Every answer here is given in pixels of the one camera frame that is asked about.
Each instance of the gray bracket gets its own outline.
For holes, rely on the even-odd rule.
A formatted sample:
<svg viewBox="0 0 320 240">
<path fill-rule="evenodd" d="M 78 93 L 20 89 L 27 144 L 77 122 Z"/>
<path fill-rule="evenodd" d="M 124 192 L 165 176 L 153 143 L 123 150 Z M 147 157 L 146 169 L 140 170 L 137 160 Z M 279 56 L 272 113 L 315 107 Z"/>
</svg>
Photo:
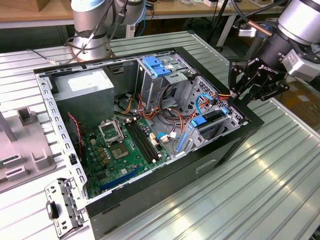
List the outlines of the gray bracket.
<svg viewBox="0 0 320 240">
<path fill-rule="evenodd" d="M 59 239 L 77 231 L 86 221 L 85 210 L 78 209 L 73 191 L 79 191 L 74 179 L 56 179 L 45 187 L 44 192 L 47 198 L 47 206 L 50 204 L 56 209 L 53 216 L 52 209 L 47 207 L 49 218 L 53 220 L 53 225 Z"/>
<path fill-rule="evenodd" d="M 16 113 L 0 112 L 0 193 L 56 167 L 37 114 L 28 107 Z"/>
</svg>

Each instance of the red cable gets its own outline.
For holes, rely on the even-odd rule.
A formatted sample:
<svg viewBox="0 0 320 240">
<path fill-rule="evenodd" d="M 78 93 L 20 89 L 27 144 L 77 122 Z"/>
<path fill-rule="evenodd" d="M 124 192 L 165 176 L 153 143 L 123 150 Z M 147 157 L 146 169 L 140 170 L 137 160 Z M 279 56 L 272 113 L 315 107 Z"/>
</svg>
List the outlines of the red cable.
<svg viewBox="0 0 320 240">
<path fill-rule="evenodd" d="M 72 116 L 70 113 L 67 114 L 73 121 L 74 124 L 76 126 L 76 129 L 78 131 L 78 137 L 79 137 L 79 153 L 80 153 L 80 158 L 81 158 L 81 135 L 80 135 L 80 130 L 79 130 L 79 125 L 77 120 L 74 118 L 74 116 Z"/>
</svg>

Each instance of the aluminum extrusion table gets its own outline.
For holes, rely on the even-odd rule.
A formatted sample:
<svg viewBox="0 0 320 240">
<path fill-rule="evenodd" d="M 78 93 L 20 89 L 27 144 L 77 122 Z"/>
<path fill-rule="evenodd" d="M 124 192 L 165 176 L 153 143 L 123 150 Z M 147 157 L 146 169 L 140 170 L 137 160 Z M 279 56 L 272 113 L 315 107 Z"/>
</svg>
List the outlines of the aluminum extrusion table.
<svg viewBox="0 0 320 240">
<path fill-rule="evenodd" d="M 111 42 L 117 56 L 177 46 L 227 83 L 229 62 L 195 34 Z M 39 51 L 56 60 L 71 58 L 65 47 Z M 50 174 L 0 195 L 0 239 L 57 239 L 44 187 L 68 170 L 32 72 L 47 65 L 27 51 L 0 54 L 0 110 L 5 117 L 24 106 L 36 111 L 57 164 Z M 273 98 L 250 108 L 265 124 L 230 161 L 106 239 L 308 239 L 320 224 L 320 136 Z M 67 239 L 94 238 L 85 225 Z"/>
</svg>

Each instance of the blue pcie slot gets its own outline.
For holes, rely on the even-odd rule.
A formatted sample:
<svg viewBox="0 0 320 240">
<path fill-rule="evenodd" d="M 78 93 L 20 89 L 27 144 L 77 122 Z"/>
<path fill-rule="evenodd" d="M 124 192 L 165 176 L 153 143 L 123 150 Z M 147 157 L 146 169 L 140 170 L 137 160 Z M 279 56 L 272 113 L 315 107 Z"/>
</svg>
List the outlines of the blue pcie slot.
<svg viewBox="0 0 320 240">
<path fill-rule="evenodd" d="M 123 176 L 117 178 L 116 180 L 113 180 L 111 182 L 106 183 L 105 185 L 100 187 L 100 191 L 110 189 L 110 188 L 134 177 L 139 169 L 140 169 L 140 167 L 136 168 L 135 170 L 133 170 L 132 172 L 129 172 L 126 175 L 123 175 Z"/>
<path fill-rule="evenodd" d="M 183 135 L 183 137 L 182 137 L 182 139 L 181 139 L 181 142 L 180 142 L 180 144 L 179 144 L 178 148 L 176 149 L 176 151 L 177 151 L 177 152 L 179 152 L 179 151 L 180 151 L 180 149 L 181 149 L 182 145 L 184 144 L 184 142 L 185 142 L 185 140 L 186 140 L 187 136 L 188 136 L 188 134 L 185 132 L 185 133 L 184 133 L 184 135 Z"/>
</svg>

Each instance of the green motherboard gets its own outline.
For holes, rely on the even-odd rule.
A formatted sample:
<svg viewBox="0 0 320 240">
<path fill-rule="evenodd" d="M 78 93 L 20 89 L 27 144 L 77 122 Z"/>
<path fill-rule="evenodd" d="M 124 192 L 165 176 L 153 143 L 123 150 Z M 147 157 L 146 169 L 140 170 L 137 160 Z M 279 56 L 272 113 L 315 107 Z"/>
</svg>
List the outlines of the green motherboard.
<svg viewBox="0 0 320 240">
<path fill-rule="evenodd" d="M 141 118 L 136 124 L 141 133 L 144 133 L 145 139 L 151 143 L 149 135 L 152 134 L 152 130 L 147 122 Z M 112 127 L 103 130 L 104 137 L 100 130 L 82 136 L 87 157 L 83 168 L 87 177 L 86 189 L 89 198 L 170 160 L 169 154 L 159 143 L 157 147 L 153 147 L 159 159 L 156 162 L 148 161 L 139 150 L 134 136 L 129 134 L 125 123 L 120 124 L 120 130 L 124 137 L 123 141 L 113 142 L 109 146 L 106 145 L 104 137 L 111 138 L 117 135 Z"/>
</svg>

